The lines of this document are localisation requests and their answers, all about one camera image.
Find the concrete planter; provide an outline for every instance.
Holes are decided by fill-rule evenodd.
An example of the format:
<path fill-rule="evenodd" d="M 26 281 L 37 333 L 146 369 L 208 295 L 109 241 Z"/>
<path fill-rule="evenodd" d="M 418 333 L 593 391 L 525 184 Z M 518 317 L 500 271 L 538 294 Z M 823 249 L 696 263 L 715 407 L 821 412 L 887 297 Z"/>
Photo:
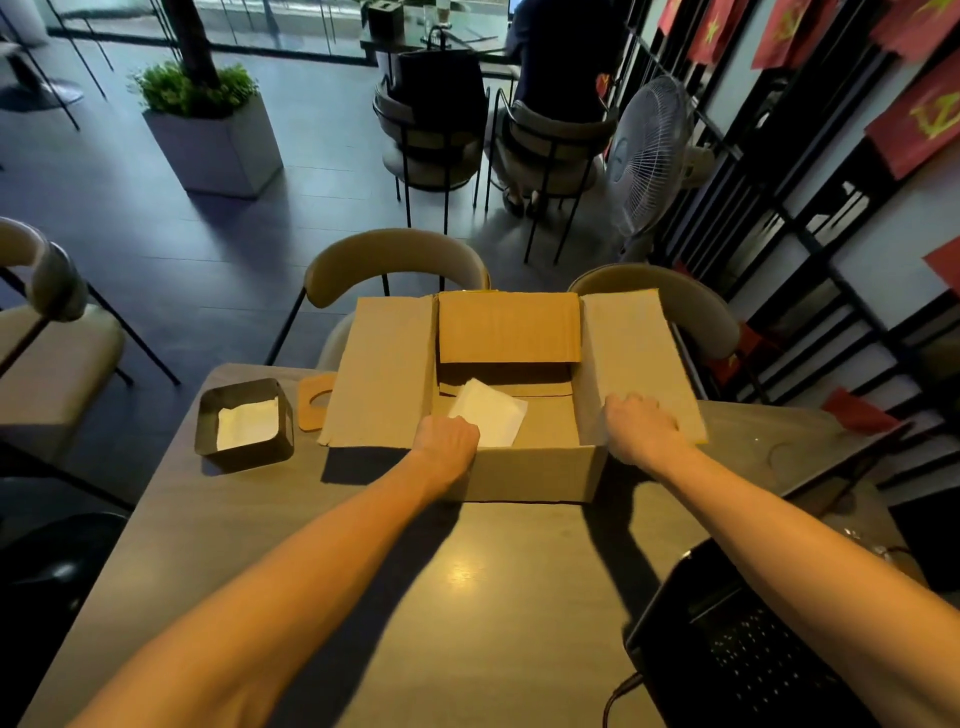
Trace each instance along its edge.
<path fill-rule="evenodd" d="M 143 118 L 187 192 L 252 199 L 283 168 L 260 94 L 227 119 Z"/>

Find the table surface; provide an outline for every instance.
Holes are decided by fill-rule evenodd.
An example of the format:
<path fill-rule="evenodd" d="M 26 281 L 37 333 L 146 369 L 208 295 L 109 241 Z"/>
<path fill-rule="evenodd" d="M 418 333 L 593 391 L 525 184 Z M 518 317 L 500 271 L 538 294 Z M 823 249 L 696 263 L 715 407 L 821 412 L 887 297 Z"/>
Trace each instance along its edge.
<path fill-rule="evenodd" d="M 273 376 L 295 402 L 297 381 L 314 374 L 227 364 L 201 391 Z M 705 449 L 775 491 L 857 442 L 815 410 L 701 404 Z M 196 416 L 194 401 L 21 726 L 62 726 L 138 647 L 358 490 L 321 482 L 326 451 L 316 433 L 299 430 L 286 462 L 206 475 L 193 451 Z M 793 456 L 770 456 L 775 446 Z M 424 513 L 271 725 L 598 723 L 612 689 L 633 672 L 625 624 L 706 537 L 662 486 L 637 484 L 636 471 L 614 465 L 589 507 L 444 503 Z M 902 545 L 873 486 L 861 483 L 854 495 L 833 523 Z M 612 711 L 611 726 L 627 725 L 663 725 L 644 689 Z"/>
<path fill-rule="evenodd" d="M 422 8 L 405 8 L 403 21 L 403 36 L 393 40 L 372 37 L 368 24 L 360 31 L 360 47 L 373 51 L 385 51 L 386 53 L 406 53 L 425 48 Z M 508 62 L 503 53 L 507 45 L 507 30 L 508 22 L 505 12 L 498 15 L 482 12 L 450 12 L 449 32 L 464 41 L 468 45 L 467 47 L 479 53 L 481 55 L 480 60 L 485 63 Z M 475 38 L 487 39 L 471 42 Z M 465 46 L 453 41 L 448 47 L 463 48 Z"/>

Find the black cable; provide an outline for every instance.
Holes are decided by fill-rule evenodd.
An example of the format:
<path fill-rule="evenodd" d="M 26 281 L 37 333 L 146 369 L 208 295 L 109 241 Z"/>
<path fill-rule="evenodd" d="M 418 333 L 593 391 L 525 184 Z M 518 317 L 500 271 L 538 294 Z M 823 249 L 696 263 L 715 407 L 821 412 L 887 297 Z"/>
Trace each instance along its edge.
<path fill-rule="evenodd" d="M 636 690 L 639 686 L 643 684 L 643 675 L 638 670 L 633 675 L 628 677 L 618 686 L 616 690 L 613 691 L 613 694 L 610 696 L 610 700 L 607 701 L 607 705 L 603 709 L 603 728 L 607 728 L 607 721 L 610 719 L 610 708 L 613 707 L 613 703 L 626 695 L 628 692 Z"/>

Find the white tissue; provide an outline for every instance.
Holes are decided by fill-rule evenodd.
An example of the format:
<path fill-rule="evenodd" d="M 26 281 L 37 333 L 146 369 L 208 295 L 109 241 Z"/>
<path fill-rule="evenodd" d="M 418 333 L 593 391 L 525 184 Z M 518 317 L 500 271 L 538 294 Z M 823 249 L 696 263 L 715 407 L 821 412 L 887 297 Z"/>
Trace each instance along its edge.
<path fill-rule="evenodd" d="M 239 448 L 272 440 L 279 432 L 277 397 L 241 404 L 217 413 L 217 450 Z"/>
<path fill-rule="evenodd" d="M 527 402 L 497 392 L 479 379 L 467 382 L 450 408 L 449 417 L 462 417 L 480 428 L 481 448 L 508 448 L 527 414 Z"/>

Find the black metal frame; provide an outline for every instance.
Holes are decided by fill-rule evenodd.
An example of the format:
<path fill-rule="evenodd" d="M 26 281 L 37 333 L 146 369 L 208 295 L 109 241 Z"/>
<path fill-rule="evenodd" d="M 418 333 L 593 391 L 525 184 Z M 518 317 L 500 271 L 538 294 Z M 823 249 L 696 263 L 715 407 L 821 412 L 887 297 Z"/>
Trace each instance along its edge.
<path fill-rule="evenodd" d="M 496 119 L 500 111 L 500 99 L 503 99 L 503 109 L 506 111 L 506 114 L 503 117 L 503 126 L 500 130 L 496 128 Z M 587 180 L 590 176 L 590 170 L 593 168 L 593 165 L 596 162 L 597 156 L 606 149 L 607 144 L 610 142 L 609 139 L 605 140 L 601 145 L 597 139 L 568 139 L 562 136 L 554 136 L 548 133 L 540 132 L 532 127 L 529 127 L 516 120 L 514 116 L 513 109 L 511 108 L 510 102 L 507 100 L 506 94 L 504 94 L 503 89 L 499 88 L 496 91 L 496 98 L 493 101 L 493 129 L 491 129 L 490 136 L 490 163 L 487 167 L 487 199 L 484 203 L 484 213 L 490 211 L 490 187 L 492 179 L 492 170 L 493 170 L 493 158 L 496 155 L 496 139 L 497 132 L 499 136 L 503 139 L 505 144 L 516 144 L 514 141 L 513 135 L 510 132 L 510 125 L 516 124 L 520 129 L 525 133 L 528 133 L 531 136 L 549 142 L 550 152 L 547 157 L 540 157 L 545 159 L 545 165 L 543 167 L 543 182 L 540 184 L 540 189 L 537 190 L 540 194 L 540 201 L 538 205 L 542 206 L 540 210 L 534 214 L 533 222 L 530 225 L 530 237 L 527 239 L 527 249 L 523 255 L 523 262 L 527 263 L 530 260 L 530 249 L 534 244 L 534 235 L 537 234 L 537 225 L 540 222 L 540 218 L 545 214 L 546 208 L 549 205 L 550 199 L 560 200 L 561 206 L 563 206 L 564 200 L 573 200 L 573 209 L 570 210 L 570 215 L 566 220 L 566 226 L 564 227 L 564 234 L 560 238 L 560 245 L 557 246 L 557 252 L 553 256 L 553 264 L 556 265 L 557 261 L 560 260 L 560 253 L 564 249 L 564 244 L 566 243 L 566 238 L 570 235 L 570 228 L 573 227 L 573 216 L 577 214 L 577 207 L 580 206 L 580 199 L 583 197 L 584 192 L 587 188 Z M 588 151 L 588 155 L 585 158 L 584 162 L 584 175 L 580 179 L 580 185 L 577 188 L 576 194 L 573 195 L 556 195 L 547 193 L 547 187 L 550 182 L 550 172 L 553 170 L 554 162 L 556 161 L 557 149 L 560 146 L 569 146 L 569 147 L 584 147 Z M 593 154 L 590 154 L 591 149 L 596 148 L 596 151 Z M 530 150 L 523 148 L 523 154 L 532 155 L 534 154 Z"/>

